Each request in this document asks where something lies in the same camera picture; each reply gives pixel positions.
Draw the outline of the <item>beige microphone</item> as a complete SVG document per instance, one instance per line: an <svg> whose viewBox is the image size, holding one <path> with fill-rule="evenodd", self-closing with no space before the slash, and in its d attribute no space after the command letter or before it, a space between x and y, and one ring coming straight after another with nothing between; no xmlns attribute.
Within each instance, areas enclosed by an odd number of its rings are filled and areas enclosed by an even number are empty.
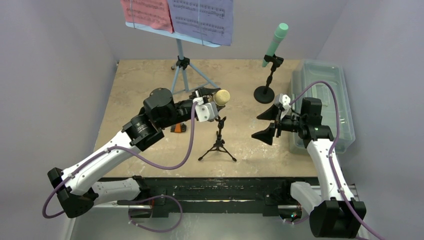
<svg viewBox="0 0 424 240"><path fill-rule="evenodd" d="M220 89L215 92L210 98L209 102L215 103L218 107L224 107L231 99L231 95L228 90Z"/></svg>

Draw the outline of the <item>black tripod mic stand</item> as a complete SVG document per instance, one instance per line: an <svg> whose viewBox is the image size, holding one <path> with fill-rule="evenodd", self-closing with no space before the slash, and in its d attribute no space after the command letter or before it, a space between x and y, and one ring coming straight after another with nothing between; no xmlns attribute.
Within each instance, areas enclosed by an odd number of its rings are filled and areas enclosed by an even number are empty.
<svg viewBox="0 0 424 240"><path fill-rule="evenodd" d="M226 120L227 120L226 116L224 117L218 116L215 119L215 121L218 122L217 124L218 130L215 133L216 134L215 143L212 145L210 149L208 149L202 156L198 158L198 161L203 160L203 158L210 152L221 152L221 153L227 153L231 157L232 161L237 162L237 159L232 154L230 154L230 152L224 146L225 140L223 139L223 136L222 136L222 130L225 126Z"/></svg>

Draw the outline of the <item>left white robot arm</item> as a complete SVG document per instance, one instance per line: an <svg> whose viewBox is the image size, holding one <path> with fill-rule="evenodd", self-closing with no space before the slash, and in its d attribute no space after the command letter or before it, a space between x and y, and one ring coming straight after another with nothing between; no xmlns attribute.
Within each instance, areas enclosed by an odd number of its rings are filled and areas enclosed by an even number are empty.
<svg viewBox="0 0 424 240"><path fill-rule="evenodd" d="M175 102L167 88L156 88L143 101L139 113L126 123L104 146L66 169L52 168L48 179L62 213L79 217L93 206L116 200L146 203L149 191L139 177L112 182L101 178L120 163L157 143L164 129L186 121L212 122L230 100L230 93L220 88L196 89L187 100Z"/></svg>

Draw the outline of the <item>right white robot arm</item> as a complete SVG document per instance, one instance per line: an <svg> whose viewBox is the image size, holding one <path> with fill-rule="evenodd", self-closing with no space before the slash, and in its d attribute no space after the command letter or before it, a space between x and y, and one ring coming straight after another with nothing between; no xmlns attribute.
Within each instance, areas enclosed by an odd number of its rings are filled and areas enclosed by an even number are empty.
<svg viewBox="0 0 424 240"><path fill-rule="evenodd" d="M355 215L363 220L367 210L344 180L333 147L335 138L331 128L322 124L322 102L318 98L303 98L301 114L295 116L288 115L290 101L288 95L279 94L273 105L257 116L259 120L269 120L269 126L251 137L272 145L273 138L278 138L282 131L297 133L315 166L320 194L309 183L295 181L281 189L282 200L300 203L316 238L354 239L361 227Z"/></svg>

